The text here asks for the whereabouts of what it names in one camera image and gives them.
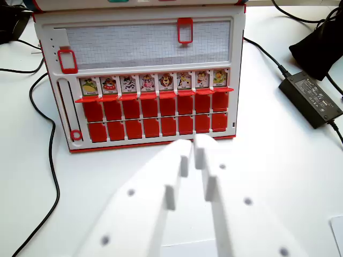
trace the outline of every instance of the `red tile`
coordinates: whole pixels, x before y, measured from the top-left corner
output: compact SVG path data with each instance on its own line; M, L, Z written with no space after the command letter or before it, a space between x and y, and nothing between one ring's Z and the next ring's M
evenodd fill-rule
M213 111L226 111L229 105L228 92L215 92L212 95L212 109Z
M124 125L121 122L108 122L107 129L111 141L124 140Z
M196 115L195 130L197 133L208 133L210 131L210 117L206 115Z
M160 99L161 116L175 115L175 98Z
M82 103L84 107L85 116L88 122L101 122L102 121L102 109L98 102Z
M102 123L90 123L88 129L93 143L106 142L106 128Z
M157 119L144 119L143 126L146 138L155 138L160 136L160 126Z
M173 117L161 118L161 131L164 137L176 135L176 120Z
M212 131L220 132L225 131L227 127L226 114L212 114Z
M123 110L125 119L138 119L139 118L139 103L137 99L123 101Z
M195 111L197 114L210 112L210 95L195 95Z
M126 120L125 126L128 139L141 138L141 124L138 120Z
M193 98L192 96L177 96L177 111L179 115L193 113Z
M157 100L146 99L141 100L141 111L144 118L157 117Z
M122 111L118 101L103 102L103 108L105 110L107 120L122 119Z
M180 135L193 134L192 116L180 116L178 118L178 131Z

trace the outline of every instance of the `red clip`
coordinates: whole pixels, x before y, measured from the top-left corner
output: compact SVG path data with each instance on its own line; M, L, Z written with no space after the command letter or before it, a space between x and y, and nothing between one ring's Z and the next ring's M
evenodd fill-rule
M72 140L78 141L78 140L82 139L82 133L79 130L72 130L70 132L70 137L71 137Z
M61 59L61 53L62 52L69 52L73 55L73 61L74 61L74 68L64 68L63 67L63 63L62 63L62 59ZM57 55L58 55L58 59L59 59L59 64L61 66L61 70L64 74L75 74L78 72L78 69L77 69L77 64L76 64L76 58L75 58L75 54L73 52L73 50L71 49L61 49L57 52Z
M191 26L191 40L190 41L181 41L180 39L180 27L185 25ZM178 18L177 19L177 39L180 44L189 44L193 42L193 20L192 18Z

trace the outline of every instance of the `red flip-down tile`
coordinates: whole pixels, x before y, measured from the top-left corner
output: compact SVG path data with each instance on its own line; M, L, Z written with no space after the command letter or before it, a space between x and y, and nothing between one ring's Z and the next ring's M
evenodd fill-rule
M129 101L137 98L137 94L123 94L119 101Z
M208 115L196 115L195 130L197 133L209 133L210 117Z
M180 96L186 96L186 95L194 95L195 92L192 91L192 90L179 90L177 92L177 94L180 95Z
M228 92L215 92L212 95L212 109L213 111L226 111L229 105Z
M192 116L180 116L178 118L178 131L180 135L193 134Z
M195 111L197 114L210 112L210 96L209 95L195 95Z
M147 99L140 100L141 102L141 111L144 118L157 117L157 100L156 99Z
M136 99L123 101L125 119L139 118L139 103Z
M164 137L176 135L176 120L173 117L161 118L161 131Z
M88 122L102 121L102 109L98 102L82 103L82 105Z
M103 95L102 98L98 98L98 102L108 102L108 101L115 101L118 99L118 95Z
M212 114L212 131L220 132L225 131L227 128L227 115L226 114Z
M103 102L103 108L107 120L122 119L122 111L118 101Z
M232 92L234 89L229 87L215 87L213 91L215 92Z
M98 101L99 100L99 96L97 95L92 95L92 96L84 96L78 100L76 100L76 103L89 103L89 102L94 102L94 101Z
M156 93L155 92L151 92L151 93L141 93L140 95L140 99L154 99L156 98Z
M106 128L102 123L89 123L88 129L93 143L106 142Z
M124 125L121 122L108 122L107 129L111 141L124 140Z
M155 138L160 136L160 126L157 119L144 119L143 125L146 138Z
M192 96L177 96L177 111L179 115L193 113L193 98Z
M197 94L198 95L211 95L213 93L214 93L214 91L210 90L209 88L199 88L199 89L197 89Z
M175 98L160 99L161 116L175 115Z
M160 91L160 99L174 98L176 94L174 91Z
M125 126L128 139L141 138L141 124L138 120L127 120L125 121Z

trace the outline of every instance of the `black cable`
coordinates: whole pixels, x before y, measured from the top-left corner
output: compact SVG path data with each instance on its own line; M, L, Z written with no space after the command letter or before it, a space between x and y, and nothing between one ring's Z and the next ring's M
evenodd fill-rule
M44 58L42 58L41 63L39 64L38 68L33 71L17 71L17 70L11 70L11 69L0 69L0 71L6 71L6 72L14 72L14 73L36 73L40 68L42 68L42 65L44 63Z
M326 74L327 79L330 81L330 83L337 89L337 91L342 95L343 100L343 90L336 84L336 82L333 81L329 73Z
M331 15L333 15L335 12L337 12L337 11L339 11L339 10L341 10L341 9L342 9L342 7L337 7L337 8L335 8L335 9L333 9L333 10L329 13L329 15L326 17L326 19L324 20L323 25L322 25L322 27L321 27L321 29L320 29L320 31L319 31L319 38L320 38L320 39L323 38L325 26L326 26L326 24L330 21Z
M30 46L30 47L35 48L35 49L41 50L39 47L35 47L34 45L32 45L32 44L30 44L30 43L27 43L27 42L24 41L24 40L17 39L17 40L15 40L15 41L20 42L20 43L23 43L23 44L26 44L26 45L28 45L28 46Z
M284 75L285 78L288 78L290 76L290 73L273 56L271 56L266 50L264 50L263 47L261 47L258 43L251 41L250 39L247 39L246 37L244 37L243 39L253 44L255 47L259 48L266 56L268 56L273 62L275 62L279 70L281 71L282 75Z
M292 15L292 14L290 14L290 13L284 11L283 9L281 9L281 8L276 4L275 0L271 0L271 1L272 1L273 5L275 6L276 9L278 9L278 10L279 10L280 12L282 12L283 14L285 14L285 15L287 15L287 16L289 16L289 17L291 17L292 19L295 19L295 20L297 20L297 21L301 21L301 22L305 22L305 23L322 23L322 22L325 21L325 19L321 19L321 20L305 20L305 19L299 18L299 17L294 16L294 15ZM338 15L340 15L340 14L337 14L337 15L335 15L334 17L329 18L329 20L335 19Z
M54 205L52 206L52 208L50 209L50 211L48 212L48 214L44 217L44 219L41 221L41 223L39 223L39 225L33 230L33 232L28 236L28 238L23 242L23 244L21 246L19 246L19 248L16 250L16 252L12 255L12 257L15 257L18 255L18 253L27 245L27 243L33 238L33 236L37 233L37 231L44 225L45 221L47 221L47 219L50 217L50 215L53 213L53 211L55 210L58 201L59 201L59 196L60 196L60 191L59 191L59 185L58 185L58 181L56 178L56 174L55 174L55 168L54 168L54 163L53 163L53 139L54 139L54 134L55 134L55 128L56 128L56 124L55 122L50 119L49 117L47 117L44 113L42 113L36 106L36 104L33 101L32 98L32 91L34 89L34 87L39 83L39 81L41 81L45 76L47 75L47 73L43 74L30 88L29 90L29 98L31 101L31 104L33 106L33 108L46 120L50 121L53 125L53 128L51 129L51 135L50 135L50 140L49 140L49 163L50 163L50 169L51 169L51 174L53 176L54 179L54 183L55 183L55 187L56 187L56 200L54 202Z
M343 144L342 134L339 132L339 129L338 129L336 123L334 122L334 120L329 121L328 124L331 125L333 130L335 130L337 132L337 135L339 136L339 139L341 140L341 142Z

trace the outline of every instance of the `black pouch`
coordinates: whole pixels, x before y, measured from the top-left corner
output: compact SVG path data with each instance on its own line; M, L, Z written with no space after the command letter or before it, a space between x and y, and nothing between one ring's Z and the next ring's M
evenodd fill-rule
M311 77L322 81L331 66L343 55L343 11L299 43L290 46L293 57Z

